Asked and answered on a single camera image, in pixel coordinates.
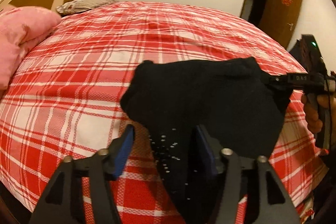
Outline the person's right hand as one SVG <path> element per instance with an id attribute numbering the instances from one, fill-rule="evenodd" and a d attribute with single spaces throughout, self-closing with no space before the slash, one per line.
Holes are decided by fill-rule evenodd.
<path id="1" fill-rule="evenodd" d="M 319 95 L 317 97 L 317 101 L 319 105 L 324 108 L 328 108 L 330 102 L 333 126 L 332 133 L 335 134 L 335 95 L 330 96 L 330 99 L 327 98 L 327 95 Z M 302 95 L 301 102 L 304 105 L 303 110 L 305 113 L 305 120 L 307 121 L 308 130 L 313 134 L 319 133 L 322 130 L 322 120 L 319 118 L 318 111 L 315 110 L 312 104 L 308 102 L 307 96 L 305 94 Z"/>

